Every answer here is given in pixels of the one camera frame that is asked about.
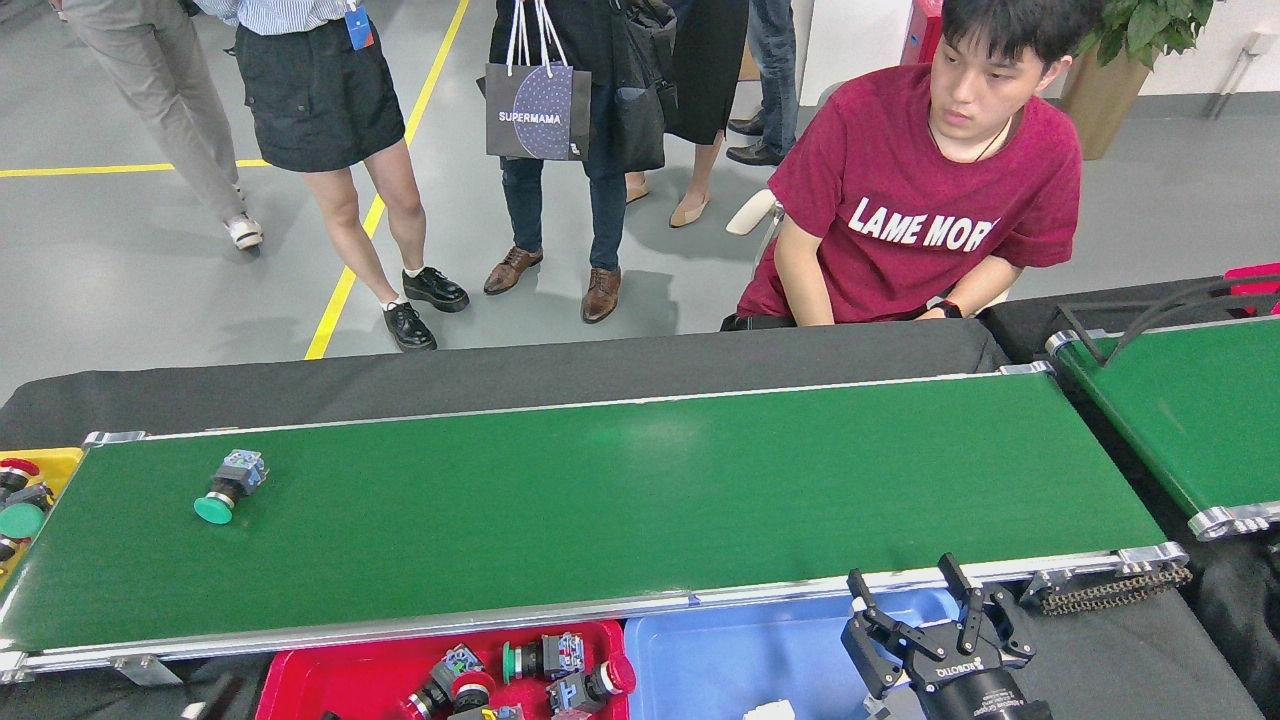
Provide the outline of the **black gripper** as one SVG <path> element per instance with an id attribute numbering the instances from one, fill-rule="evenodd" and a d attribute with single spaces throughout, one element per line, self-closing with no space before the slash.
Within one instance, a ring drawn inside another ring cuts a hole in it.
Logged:
<path id="1" fill-rule="evenodd" d="M 861 573 L 849 573 L 854 603 L 861 601 L 864 609 L 852 610 L 842 644 L 868 693 L 883 700 L 906 669 L 928 719 L 1050 719 L 1050 705 L 1027 700 L 1010 673 L 1036 656 L 1029 637 L 1018 630 L 1027 614 L 1012 593 L 998 583 L 972 584 L 951 553 L 940 557 L 938 569 L 960 611 L 957 638 L 948 652 L 954 666 L 946 667 L 928 659 L 909 660 L 913 651 L 920 651 L 941 661 L 946 650 L 923 629 L 881 612 Z"/>

